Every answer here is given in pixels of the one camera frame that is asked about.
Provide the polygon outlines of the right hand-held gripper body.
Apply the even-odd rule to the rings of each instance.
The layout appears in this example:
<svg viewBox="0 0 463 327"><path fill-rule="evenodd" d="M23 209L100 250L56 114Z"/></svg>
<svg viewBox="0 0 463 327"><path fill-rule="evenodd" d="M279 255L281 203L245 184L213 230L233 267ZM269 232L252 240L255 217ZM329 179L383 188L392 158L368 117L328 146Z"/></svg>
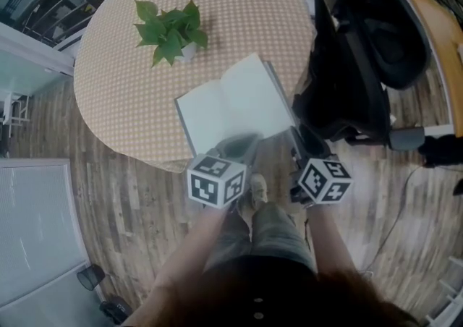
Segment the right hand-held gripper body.
<svg viewBox="0 0 463 327"><path fill-rule="evenodd" d="M290 174L292 203L306 207L340 203L353 184L353 178L325 140L310 128L290 127L291 155L296 171Z"/></svg>

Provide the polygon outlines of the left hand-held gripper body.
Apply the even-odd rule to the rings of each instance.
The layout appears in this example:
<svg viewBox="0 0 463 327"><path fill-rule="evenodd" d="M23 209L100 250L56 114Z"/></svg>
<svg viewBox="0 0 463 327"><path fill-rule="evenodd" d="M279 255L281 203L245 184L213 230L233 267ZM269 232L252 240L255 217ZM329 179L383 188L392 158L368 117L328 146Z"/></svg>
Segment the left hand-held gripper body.
<svg viewBox="0 0 463 327"><path fill-rule="evenodd" d="M190 200L222 209L249 189L249 178L263 136L245 133L228 137L206 153L194 157L187 167Z"/></svg>

